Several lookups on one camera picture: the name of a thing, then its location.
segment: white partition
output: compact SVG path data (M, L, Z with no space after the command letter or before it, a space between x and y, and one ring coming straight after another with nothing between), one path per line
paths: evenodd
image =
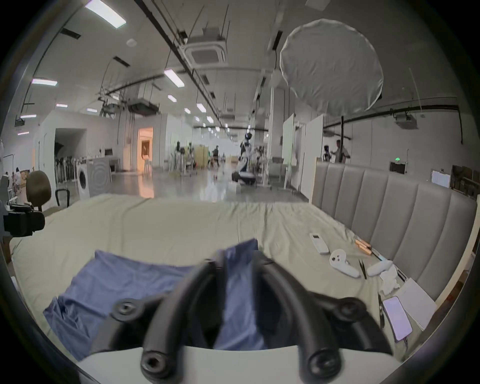
M323 116L319 116L307 123L305 127L305 152L300 192L308 198L312 194L316 159L322 155L323 125Z

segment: white vr controller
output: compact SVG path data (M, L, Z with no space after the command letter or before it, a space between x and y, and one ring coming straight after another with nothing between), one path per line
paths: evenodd
M336 249L330 255L330 265L353 278L360 277L360 272L347 262L347 254L343 249Z

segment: washing machine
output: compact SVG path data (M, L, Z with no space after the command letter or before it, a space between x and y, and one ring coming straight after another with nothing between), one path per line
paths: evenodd
M77 183L80 200L111 193L112 179L109 159L106 157L77 164Z

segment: gray upholstered headboard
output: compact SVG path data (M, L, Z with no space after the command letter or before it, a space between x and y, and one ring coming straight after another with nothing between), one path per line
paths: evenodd
M310 202L393 260L434 300L462 259L477 211L474 200L430 182L320 159Z

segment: ceiling pipe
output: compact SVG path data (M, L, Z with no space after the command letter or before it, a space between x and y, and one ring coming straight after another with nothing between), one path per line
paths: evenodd
M355 121L368 120L368 119L373 119L373 118L382 117L382 116L393 116L395 113L401 113L401 112L409 113L413 111L425 111L425 110L432 110L432 109L443 109L443 110L458 112L458 119L460 120L460 143L463 144L463 127L462 127L462 117L460 115L460 107L454 104L433 104L433 105L426 105L423 107L407 107L407 108L389 109L388 111L384 111L384 112L375 112L369 115L362 115L362 116L357 116L350 119L345 119L344 123L352 123ZM340 124L341 124L340 121L331 123L331 124L325 125L323 129L325 130Z
M215 127L218 127L218 125L194 125L193 126L194 128L212 128L212 129L215 129ZM234 125L228 125L228 129L232 130L232 129L236 129L236 130L248 130L248 128L245 128L245 127L236 127ZM268 132L268 129L265 129L265 128L250 128L250 131L259 131L259 132Z
M150 20L150 22L153 24L153 26L154 26L155 29L158 31L158 33L160 33L160 35L163 37L163 39L164 39L165 42L167 43L168 47L171 49L171 51L173 52L173 54L176 56L176 58L178 59L178 61L179 61L180 64L182 65L182 67L184 68L185 72L190 76L191 80L193 81L193 83L194 83L195 86L197 87L198 91L200 92L200 94L201 94L201 95L203 96L203 98L205 99L206 103L208 104L208 106L209 106L210 109L212 110L213 115L216 117L217 121L221 123L220 117L218 116L216 109L214 108L214 106L213 106L212 103L210 102L210 99L205 95L205 93L203 92L203 90L200 89L200 85L198 84L197 80L196 80L195 77L193 76L193 73L190 71L190 68L188 67L188 65L187 65L187 63L185 62L185 60L184 60L183 57L180 55L180 53L179 53L179 51L178 51L178 49L177 49L177 46L171 42L171 40L169 39L168 35L167 35L166 32L164 31L164 29L162 28L162 26L160 25L160 23L158 22L158 20L153 16L153 13L151 13L150 10L148 9L147 5L146 5L142 0L135 0L135 3L140 7L140 9L142 10L142 12L143 12L143 13L145 14L145 16L147 17L147 19Z
M175 71L175 73L178 75L178 74L185 73L185 71L182 69L182 70ZM121 91L122 89L131 87L131 86L134 86L134 85L142 84L142 83L147 83L147 82L152 81L152 80L161 79L163 77L165 77L165 75L163 73L159 73L158 75L148 76L148 77L145 77L145 78L140 79L140 80L135 80L131 83L122 85L118 88L115 88L115 89L112 89L111 91L106 92L105 96L110 96L112 93L116 93L118 91Z

